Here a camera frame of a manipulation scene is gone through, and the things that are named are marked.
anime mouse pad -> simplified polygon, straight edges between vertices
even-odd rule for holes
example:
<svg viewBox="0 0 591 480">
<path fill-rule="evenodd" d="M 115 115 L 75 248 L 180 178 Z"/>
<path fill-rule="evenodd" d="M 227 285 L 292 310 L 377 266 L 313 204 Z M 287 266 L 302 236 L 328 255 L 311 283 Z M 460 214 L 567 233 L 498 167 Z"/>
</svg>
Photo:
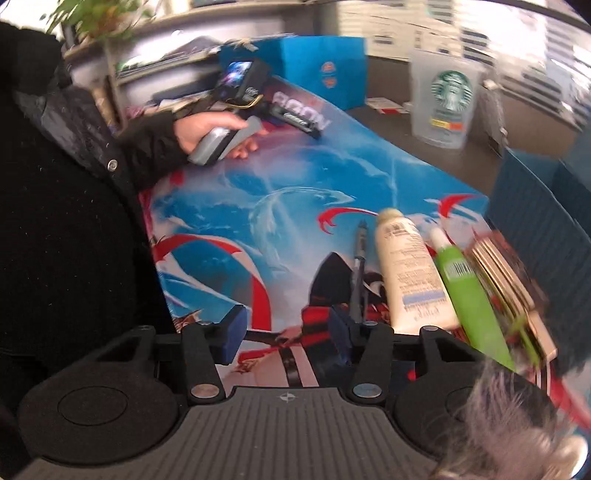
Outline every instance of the anime mouse pad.
<svg viewBox="0 0 591 480">
<path fill-rule="evenodd" d="M 269 135 L 244 160 L 187 167 L 142 194 L 152 253 L 177 328 L 219 322 L 240 303 L 249 330 L 234 363 L 219 367 L 234 385 L 339 385 L 326 326 L 346 303 L 355 229 L 373 238 L 375 216 L 395 207 L 426 238 L 437 224 L 465 247 L 488 231 L 487 198 L 381 139 L 333 105 L 278 79 L 267 98 L 317 122 L 319 140 L 266 123 Z M 374 243 L 368 242 L 368 318 L 387 306 Z"/>
</svg>

gray base plate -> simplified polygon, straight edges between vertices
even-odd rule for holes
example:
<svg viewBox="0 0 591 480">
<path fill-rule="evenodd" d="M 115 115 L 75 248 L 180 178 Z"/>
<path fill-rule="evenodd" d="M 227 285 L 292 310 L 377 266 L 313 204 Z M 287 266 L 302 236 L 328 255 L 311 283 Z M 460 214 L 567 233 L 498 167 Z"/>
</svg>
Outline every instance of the gray base plate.
<svg viewBox="0 0 591 480">
<path fill-rule="evenodd" d="M 17 480 L 424 480 L 434 467 L 381 409 L 348 403 L 335 388 L 238 387 L 191 408 L 136 459 L 95 468 L 37 459 Z"/>
</svg>

hand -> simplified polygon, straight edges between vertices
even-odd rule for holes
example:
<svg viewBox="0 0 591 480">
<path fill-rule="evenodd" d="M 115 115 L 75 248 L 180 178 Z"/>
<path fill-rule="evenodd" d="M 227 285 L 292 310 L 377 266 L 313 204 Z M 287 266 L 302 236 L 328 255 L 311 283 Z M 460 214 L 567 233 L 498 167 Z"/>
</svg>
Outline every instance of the hand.
<svg viewBox="0 0 591 480">
<path fill-rule="evenodd" d="M 230 130 L 241 130 L 247 126 L 246 120 L 230 112 L 203 112 L 177 120 L 173 128 L 179 146 L 188 155 L 195 150 L 197 144 L 212 128 L 224 127 Z M 249 152 L 256 150 L 258 150 L 258 144 L 250 137 L 233 148 L 227 156 L 228 158 L 247 158 Z"/>
</svg>

plastic cup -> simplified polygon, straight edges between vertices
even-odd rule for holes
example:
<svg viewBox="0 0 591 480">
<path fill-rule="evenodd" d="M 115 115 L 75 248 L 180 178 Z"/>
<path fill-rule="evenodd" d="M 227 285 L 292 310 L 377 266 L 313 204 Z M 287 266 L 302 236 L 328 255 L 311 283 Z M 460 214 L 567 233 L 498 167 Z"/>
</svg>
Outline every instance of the plastic cup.
<svg viewBox="0 0 591 480">
<path fill-rule="evenodd" d="M 463 148 L 484 65 L 441 53 L 413 50 L 413 135 L 441 148 Z"/>
</svg>

metal screw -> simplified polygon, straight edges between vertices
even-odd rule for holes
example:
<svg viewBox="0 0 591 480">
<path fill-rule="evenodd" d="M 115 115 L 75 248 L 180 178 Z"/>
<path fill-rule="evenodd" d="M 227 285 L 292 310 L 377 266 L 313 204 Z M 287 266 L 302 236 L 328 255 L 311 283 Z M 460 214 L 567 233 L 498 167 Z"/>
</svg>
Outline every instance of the metal screw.
<svg viewBox="0 0 591 480">
<path fill-rule="evenodd" d="M 191 395 L 195 398 L 213 398 L 219 393 L 220 389 L 211 383 L 201 383 L 191 389 Z"/>
<path fill-rule="evenodd" d="M 360 383 L 353 387 L 353 393 L 359 398 L 376 398 L 382 394 L 382 389 L 373 383 Z"/>
</svg>

